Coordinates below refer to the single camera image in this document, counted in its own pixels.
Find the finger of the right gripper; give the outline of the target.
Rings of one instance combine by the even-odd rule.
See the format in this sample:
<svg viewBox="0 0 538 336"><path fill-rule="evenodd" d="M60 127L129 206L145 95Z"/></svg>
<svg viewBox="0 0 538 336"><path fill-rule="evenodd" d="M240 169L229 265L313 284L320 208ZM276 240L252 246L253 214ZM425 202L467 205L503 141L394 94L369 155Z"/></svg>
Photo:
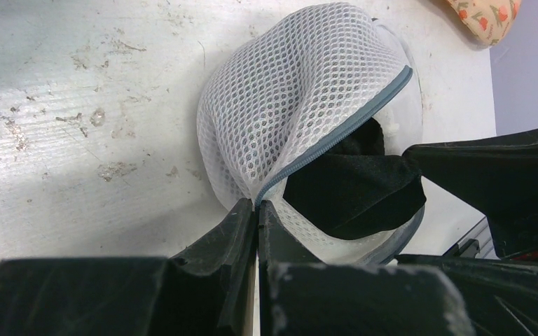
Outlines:
<svg viewBox="0 0 538 336"><path fill-rule="evenodd" d="M538 129L418 144L403 155L485 216L497 257L538 262Z"/></svg>
<svg viewBox="0 0 538 336"><path fill-rule="evenodd" d="M398 255L440 269L458 288L477 335L538 335L538 263Z"/></svg>

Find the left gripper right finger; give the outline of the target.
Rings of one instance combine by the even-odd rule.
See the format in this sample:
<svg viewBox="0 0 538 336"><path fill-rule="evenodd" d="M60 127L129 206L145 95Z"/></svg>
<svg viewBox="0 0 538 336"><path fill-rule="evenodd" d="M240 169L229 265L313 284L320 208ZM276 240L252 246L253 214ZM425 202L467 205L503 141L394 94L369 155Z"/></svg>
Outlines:
<svg viewBox="0 0 538 336"><path fill-rule="evenodd" d="M452 281L428 266L327 265L258 209L262 335L473 335Z"/></svg>

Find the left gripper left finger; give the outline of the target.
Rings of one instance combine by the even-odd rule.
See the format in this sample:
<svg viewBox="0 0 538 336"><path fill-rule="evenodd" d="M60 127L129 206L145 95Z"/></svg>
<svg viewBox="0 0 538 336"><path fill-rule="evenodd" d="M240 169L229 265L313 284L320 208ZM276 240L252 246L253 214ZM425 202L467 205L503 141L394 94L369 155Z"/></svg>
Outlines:
<svg viewBox="0 0 538 336"><path fill-rule="evenodd" d="M243 335L256 220L241 199L166 257L0 262L0 335Z"/></svg>

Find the black bra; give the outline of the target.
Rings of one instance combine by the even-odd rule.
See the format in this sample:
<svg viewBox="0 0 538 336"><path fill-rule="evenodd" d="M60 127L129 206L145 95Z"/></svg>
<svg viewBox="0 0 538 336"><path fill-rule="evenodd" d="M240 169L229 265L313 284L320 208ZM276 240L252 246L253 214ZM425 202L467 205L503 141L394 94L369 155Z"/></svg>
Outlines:
<svg viewBox="0 0 538 336"><path fill-rule="evenodd" d="M322 232L345 240L396 229L426 202L420 169L385 154L373 118L294 172L284 198Z"/></svg>

